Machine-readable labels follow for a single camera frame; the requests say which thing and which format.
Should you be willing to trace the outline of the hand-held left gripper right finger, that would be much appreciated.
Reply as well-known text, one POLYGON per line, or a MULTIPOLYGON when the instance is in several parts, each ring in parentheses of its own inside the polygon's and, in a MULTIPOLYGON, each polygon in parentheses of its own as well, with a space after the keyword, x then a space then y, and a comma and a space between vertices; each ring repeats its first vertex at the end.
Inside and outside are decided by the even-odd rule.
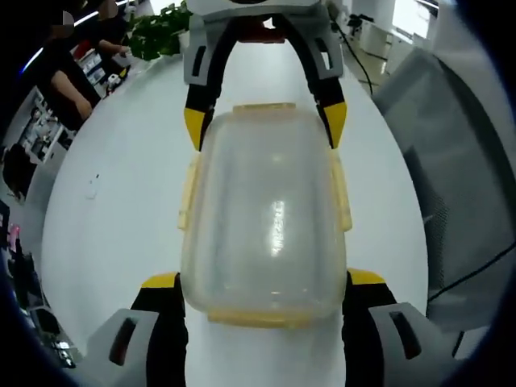
POLYGON ((346 386, 434 384, 434 324, 381 276, 350 268, 342 314, 346 386))

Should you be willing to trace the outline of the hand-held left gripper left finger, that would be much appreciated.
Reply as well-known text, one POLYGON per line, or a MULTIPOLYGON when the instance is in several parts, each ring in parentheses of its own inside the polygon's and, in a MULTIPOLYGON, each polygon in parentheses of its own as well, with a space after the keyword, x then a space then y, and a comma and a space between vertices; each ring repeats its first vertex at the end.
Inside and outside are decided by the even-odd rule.
POLYGON ((181 274, 155 275, 92 334, 85 370, 98 386, 185 386, 188 342, 181 274))

